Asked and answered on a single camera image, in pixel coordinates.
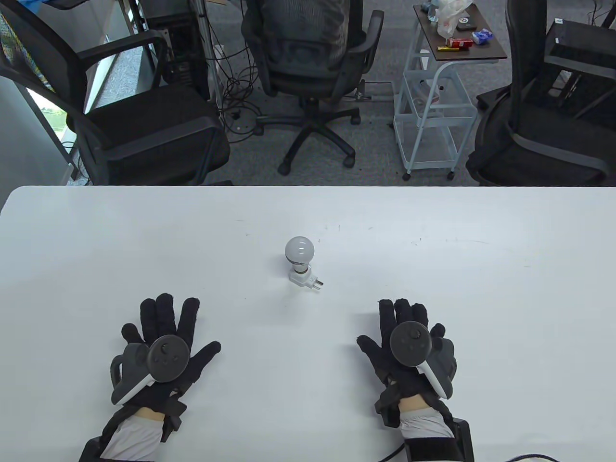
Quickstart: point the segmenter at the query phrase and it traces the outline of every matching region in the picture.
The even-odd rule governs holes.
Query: water bottle
[[[436,10],[439,8],[439,0],[431,0],[428,7],[428,19],[430,22],[435,23],[439,19],[436,17]]]

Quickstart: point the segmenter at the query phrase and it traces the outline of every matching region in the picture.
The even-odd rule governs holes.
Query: red box
[[[451,48],[469,48],[474,42],[471,39],[448,38],[447,46]]]

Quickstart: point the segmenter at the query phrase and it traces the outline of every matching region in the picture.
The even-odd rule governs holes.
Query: blue package
[[[471,34],[472,41],[474,41],[477,45],[484,45],[492,40],[494,34],[488,29],[482,29],[480,31],[475,31]]]

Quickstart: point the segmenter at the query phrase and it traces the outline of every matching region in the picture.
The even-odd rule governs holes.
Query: chair base
[[[338,146],[342,152],[346,154],[342,165],[346,168],[353,168],[355,165],[355,149],[331,129],[327,128],[326,124],[342,117],[350,117],[352,125],[359,125],[362,122],[361,116],[359,115],[359,109],[353,108],[333,113],[320,112],[318,108],[318,99],[315,98],[300,98],[299,105],[304,109],[303,116],[259,116],[256,120],[253,130],[253,134],[256,136],[263,135],[264,127],[266,125],[290,125],[301,128],[297,138],[295,138],[295,141],[287,151],[285,158],[278,167],[278,173],[283,176],[287,176],[291,172],[291,163],[293,162],[295,155],[298,153],[298,150],[304,141],[306,141],[312,133],[317,133],[323,137],[326,137]]]

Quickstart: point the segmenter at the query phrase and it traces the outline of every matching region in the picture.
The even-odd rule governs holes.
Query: mesh chair back
[[[351,0],[257,0],[269,58],[278,71],[335,67],[347,48]]]
[[[511,42],[511,116],[514,131],[519,127],[522,91],[539,74],[545,53],[547,0],[508,0],[506,21]]]
[[[0,0],[0,42],[0,65],[34,78],[41,89],[83,110],[87,91],[83,64],[64,40],[17,0]]]

